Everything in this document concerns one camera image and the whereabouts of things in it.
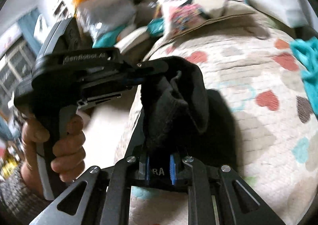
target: curtain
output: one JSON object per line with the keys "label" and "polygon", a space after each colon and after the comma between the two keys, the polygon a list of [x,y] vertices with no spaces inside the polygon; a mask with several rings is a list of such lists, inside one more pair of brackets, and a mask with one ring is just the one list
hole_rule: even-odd
{"label": "curtain", "polygon": [[36,8],[18,20],[22,35],[36,56],[39,54],[41,44],[33,37],[33,35],[39,15],[39,10]]}

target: hand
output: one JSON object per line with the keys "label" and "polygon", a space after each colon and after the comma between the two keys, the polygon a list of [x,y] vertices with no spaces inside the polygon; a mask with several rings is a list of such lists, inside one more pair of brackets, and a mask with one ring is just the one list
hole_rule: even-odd
{"label": "hand", "polygon": [[[51,162],[51,167],[53,171],[59,173],[63,182],[72,182],[85,168],[83,161],[85,135],[82,129],[82,118],[74,116],[67,124],[68,135],[53,146],[56,158]],[[40,197],[43,197],[43,188],[38,171],[36,143],[46,142],[49,138],[48,130],[36,119],[28,119],[23,125],[22,140],[26,160],[21,167],[21,176],[26,186]]]}

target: transparent plastic bag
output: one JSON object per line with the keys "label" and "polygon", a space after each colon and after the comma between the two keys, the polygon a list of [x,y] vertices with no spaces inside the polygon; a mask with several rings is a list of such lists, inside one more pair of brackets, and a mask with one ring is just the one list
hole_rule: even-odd
{"label": "transparent plastic bag", "polygon": [[77,17],[93,41],[120,25],[129,23],[136,14],[132,0],[87,0],[78,6]]}

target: metal bolt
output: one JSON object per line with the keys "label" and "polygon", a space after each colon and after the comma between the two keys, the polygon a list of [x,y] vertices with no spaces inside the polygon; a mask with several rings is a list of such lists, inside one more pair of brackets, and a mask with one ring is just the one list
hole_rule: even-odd
{"label": "metal bolt", "polygon": [[186,156],[186,157],[184,158],[184,161],[189,163],[189,162],[193,162],[194,159],[193,159],[193,157],[191,157],[191,156]]}
{"label": "metal bolt", "polygon": [[136,157],[135,156],[129,156],[126,158],[127,162],[129,163],[134,163],[136,161]]}
{"label": "metal bolt", "polygon": [[230,172],[230,170],[231,170],[230,166],[228,166],[228,165],[223,165],[221,167],[221,169],[222,169],[223,172]]}
{"label": "metal bolt", "polygon": [[97,173],[99,171],[99,167],[98,166],[93,166],[91,167],[91,170],[89,171],[91,174]]}

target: bed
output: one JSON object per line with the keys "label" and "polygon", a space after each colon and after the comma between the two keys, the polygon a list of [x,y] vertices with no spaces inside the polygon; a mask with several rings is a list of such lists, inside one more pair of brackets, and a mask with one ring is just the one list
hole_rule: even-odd
{"label": "bed", "polygon": [[[165,30],[144,61],[180,56],[200,67],[206,88],[220,91],[236,121],[240,176],[295,225],[316,195],[318,122],[300,77],[304,67],[289,48],[293,39],[249,10],[172,37]],[[125,155],[141,108],[139,87],[115,162]],[[186,194],[132,188],[130,225],[187,223]]]}

